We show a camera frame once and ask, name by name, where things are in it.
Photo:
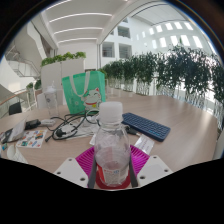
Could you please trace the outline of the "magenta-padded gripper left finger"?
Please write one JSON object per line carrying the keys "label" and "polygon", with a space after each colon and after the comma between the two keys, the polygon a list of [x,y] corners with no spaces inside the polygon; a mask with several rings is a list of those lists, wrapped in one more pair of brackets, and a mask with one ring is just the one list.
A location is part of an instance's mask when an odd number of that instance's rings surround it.
{"label": "magenta-padded gripper left finger", "polygon": [[67,158],[54,174],[78,186],[93,189],[96,180],[94,148],[87,149],[76,158]]}

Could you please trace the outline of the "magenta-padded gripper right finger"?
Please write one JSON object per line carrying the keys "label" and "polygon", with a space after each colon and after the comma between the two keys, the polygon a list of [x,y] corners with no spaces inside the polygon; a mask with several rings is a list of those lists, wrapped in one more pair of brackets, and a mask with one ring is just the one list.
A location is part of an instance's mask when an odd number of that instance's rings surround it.
{"label": "magenta-padded gripper right finger", "polygon": [[130,182],[133,188],[143,187],[172,173],[158,155],[149,156],[137,147],[131,147]]}

